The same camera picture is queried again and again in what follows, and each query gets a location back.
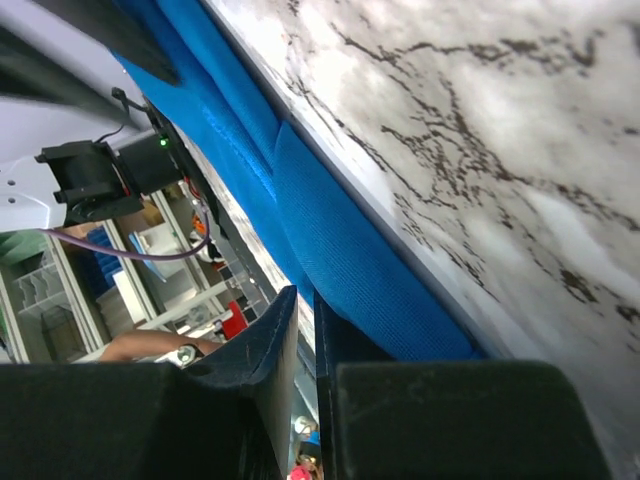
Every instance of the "black cable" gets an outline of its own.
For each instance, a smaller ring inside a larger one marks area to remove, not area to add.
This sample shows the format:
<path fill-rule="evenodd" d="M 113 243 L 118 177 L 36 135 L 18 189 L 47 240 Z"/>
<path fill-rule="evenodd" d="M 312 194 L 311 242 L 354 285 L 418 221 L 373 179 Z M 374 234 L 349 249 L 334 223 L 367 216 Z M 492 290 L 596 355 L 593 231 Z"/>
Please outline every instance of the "black cable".
<path fill-rule="evenodd" d="M 122 125 L 120 125 L 120 128 L 118 128 L 117 130 L 114 130 L 111 133 L 104 134 L 98 140 L 96 140 L 94 143 L 104 142 L 107 138 L 112 137 L 112 136 L 117 135 L 118 133 L 120 133 L 123 128 L 124 128 L 124 123 Z"/>

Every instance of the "wire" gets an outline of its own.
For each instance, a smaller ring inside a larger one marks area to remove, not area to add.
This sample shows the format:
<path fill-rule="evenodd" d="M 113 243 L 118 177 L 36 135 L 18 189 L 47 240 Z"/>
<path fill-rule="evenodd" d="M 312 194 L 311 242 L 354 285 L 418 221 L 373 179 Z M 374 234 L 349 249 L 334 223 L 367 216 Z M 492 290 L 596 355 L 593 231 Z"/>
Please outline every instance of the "wire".
<path fill-rule="evenodd" d="M 114 135 L 117 135 L 118 133 L 120 133 L 123 128 L 124 128 L 124 123 L 120 125 L 120 128 L 118 128 L 117 130 L 114 130 L 113 132 L 110 132 L 110 133 L 105 133 L 103 136 L 101 136 L 98 140 L 96 140 L 93 143 L 104 142 L 107 138 L 113 137 Z"/>
<path fill-rule="evenodd" d="M 193 183 L 191 183 L 191 180 L 189 180 L 189 177 L 184 177 L 184 181 L 187 183 L 187 186 L 189 187 L 189 191 L 191 192 L 191 195 L 196 197 L 196 199 L 200 200 L 200 194 L 196 190 L 196 187 L 193 186 Z"/>
<path fill-rule="evenodd" d="M 146 253 L 137 253 L 137 252 L 126 252 L 124 250 L 116 250 L 114 248 L 103 247 L 101 245 L 96 245 L 91 242 L 87 242 L 86 240 L 82 240 L 80 238 L 76 238 L 73 235 L 69 235 L 68 233 L 59 232 L 57 230 L 40 230 L 42 233 L 45 233 L 51 237 L 56 237 L 60 240 L 63 240 L 67 243 L 71 243 L 72 245 L 76 245 L 81 248 L 85 248 L 87 250 L 91 250 L 93 252 L 104 253 L 105 255 L 111 255 L 114 257 L 122 257 L 122 258 L 130 258 L 132 260 L 151 260 L 153 262 L 169 262 L 172 260 L 182 260 L 188 257 L 191 257 L 206 247 L 209 242 L 209 216 L 206 214 L 206 209 L 204 205 L 200 205 L 200 208 L 205 211 L 204 217 L 204 239 L 198 245 L 187 252 L 176 253 L 173 255 L 149 255 Z"/>

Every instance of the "white shelf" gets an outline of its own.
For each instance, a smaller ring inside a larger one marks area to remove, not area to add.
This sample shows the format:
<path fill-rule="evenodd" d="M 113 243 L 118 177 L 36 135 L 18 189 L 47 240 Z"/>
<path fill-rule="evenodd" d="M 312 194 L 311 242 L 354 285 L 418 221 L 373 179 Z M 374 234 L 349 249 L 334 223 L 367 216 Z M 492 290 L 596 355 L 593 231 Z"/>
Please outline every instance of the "white shelf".
<path fill-rule="evenodd" d="M 85 348 L 88 352 L 100 348 L 105 342 L 105 332 L 97 323 L 99 313 L 85 298 L 60 240 L 49 236 L 46 240 Z"/>
<path fill-rule="evenodd" d="M 191 246 L 191 242 L 189 241 L 189 238 L 188 238 L 188 228 L 185 228 L 183 226 L 183 225 L 191 225 L 190 218 L 188 219 L 189 221 L 180 222 L 180 220 L 178 219 L 178 216 L 176 215 L 176 213 L 179 213 L 182 215 L 185 215 L 185 213 L 186 214 L 191 213 L 193 206 L 191 205 L 190 200 L 188 198 L 184 198 L 180 200 L 180 204 L 181 204 L 180 207 L 186 206 L 188 208 L 186 209 L 186 212 L 184 211 L 184 208 L 181 209 L 183 211 L 176 212 L 175 210 L 177 210 L 178 205 L 175 205 L 172 207 L 171 202 L 169 202 L 164 192 L 158 191 L 151 194 L 151 199 L 153 200 L 156 207 L 160 211 L 162 218 L 171 227 L 171 230 L 175 235 L 175 238 L 178 242 L 178 245 L 180 246 L 180 249 L 184 252 L 191 250 L 191 248 L 193 247 Z M 204 291 L 208 289 L 211 286 L 211 284 L 209 282 L 209 279 L 207 278 L 207 275 L 204 273 L 204 270 L 202 269 L 202 266 L 200 265 L 200 262 L 198 261 L 198 259 L 195 256 L 192 256 L 192 257 L 186 258 L 184 261 L 187 269 L 187 276 L 189 278 L 189 281 L 195 288 L 195 290 Z M 212 314 L 218 314 L 225 310 L 224 306 L 222 305 L 220 300 L 218 300 L 217 297 L 212 297 L 209 303 L 211 304 L 209 310 L 211 311 Z"/>
<path fill-rule="evenodd" d="M 37 319 L 40 315 L 48 312 L 52 308 L 61 307 L 65 310 L 71 311 L 71 305 L 69 304 L 69 298 L 65 292 L 54 293 L 41 300 L 35 299 L 34 303 L 30 303 L 28 307 L 23 308 L 18 312 L 18 315 L 28 318 Z"/>
<path fill-rule="evenodd" d="M 103 222 L 103 225 L 113 248 L 116 250 L 129 250 L 127 243 L 121 236 L 118 226 L 113 220 L 106 220 Z M 133 262 L 134 260 L 129 258 L 120 258 L 122 270 L 125 272 L 125 275 L 131 284 L 132 292 L 140 303 L 145 318 L 147 320 L 151 320 L 158 316 L 158 310 L 156 309 L 155 303 L 151 299 L 140 274 L 133 265 Z"/>

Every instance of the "shelving unit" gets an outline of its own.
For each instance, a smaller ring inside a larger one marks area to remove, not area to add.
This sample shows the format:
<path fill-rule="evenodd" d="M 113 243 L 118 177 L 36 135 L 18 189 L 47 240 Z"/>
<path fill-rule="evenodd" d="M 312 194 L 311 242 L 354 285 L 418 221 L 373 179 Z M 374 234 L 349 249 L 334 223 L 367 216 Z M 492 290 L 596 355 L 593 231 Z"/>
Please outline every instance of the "shelving unit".
<path fill-rule="evenodd" d="M 157 207 L 180 250 L 186 251 L 192 248 L 189 234 L 194 199 L 176 195 L 179 191 L 174 189 L 172 195 L 156 192 L 149 201 Z M 135 215 L 96 227 L 103 232 L 90 234 L 94 241 L 100 236 L 114 248 L 128 251 L 135 251 L 130 234 L 150 228 Z M 133 328 L 215 335 L 220 322 L 230 317 L 232 301 L 238 302 L 248 321 L 257 318 L 267 307 L 264 296 L 215 227 L 212 237 L 226 265 L 215 269 L 189 257 L 179 261 L 177 273 L 161 279 L 142 262 L 127 258 L 100 257 L 91 270 L 87 264 L 88 259 L 93 261 L 92 254 L 43 235 L 42 253 L 0 265 L 0 303 L 14 360 L 95 360 L 113 337 Z M 89 277 L 105 269 L 109 281 L 98 288 Z"/>

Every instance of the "black plastic part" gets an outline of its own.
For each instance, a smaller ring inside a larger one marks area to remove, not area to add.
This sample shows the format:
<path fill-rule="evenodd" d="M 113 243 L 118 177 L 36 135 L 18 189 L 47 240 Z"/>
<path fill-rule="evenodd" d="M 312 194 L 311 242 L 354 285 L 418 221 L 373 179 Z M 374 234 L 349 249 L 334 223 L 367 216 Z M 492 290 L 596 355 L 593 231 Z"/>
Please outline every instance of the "black plastic part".
<path fill-rule="evenodd" d="M 139 128 L 108 98 L 4 26 L 0 50 L 0 95 L 74 106 Z"/>
<path fill-rule="evenodd" d="M 0 478 L 272 480 L 286 469 L 296 290 L 184 371 L 0 367 Z"/>
<path fill-rule="evenodd" d="M 147 116 L 149 121 L 153 125 L 156 132 L 162 133 L 169 141 L 169 148 L 175 162 L 184 171 L 185 175 L 193 183 L 196 190 L 204 199 L 211 211 L 211 216 L 216 224 L 220 224 L 220 202 L 218 197 L 215 196 L 209 182 L 198 167 L 198 164 L 189 153 L 189 150 L 184 145 L 180 134 L 171 123 L 171 121 L 165 117 L 155 105 L 147 101 Z"/>
<path fill-rule="evenodd" d="M 180 78 L 149 32 L 113 0 L 34 0 L 62 20 L 170 85 Z"/>
<path fill-rule="evenodd" d="M 157 134 L 119 149 L 117 156 L 120 168 L 139 194 L 149 195 L 184 178 Z"/>
<path fill-rule="evenodd" d="M 147 108 L 142 105 L 138 105 L 136 102 L 127 97 L 127 92 L 118 87 L 111 89 L 111 96 L 117 100 L 120 100 L 125 111 L 129 113 L 129 109 L 134 108 L 142 113 L 147 113 Z"/>
<path fill-rule="evenodd" d="M 397 363 L 318 295 L 314 311 L 326 480 L 610 478 L 557 368 Z"/>
<path fill-rule="evenodd" d="M 117 158 L 106 143 L 87 140 L 43 148 L 36 160 L 49 165 L 60 185 L 54 195 L 67 205 L 65 226 L 107 220 L 142 208 L 139 194 L 122 175 L 122 168 L 116 168 Z"/>

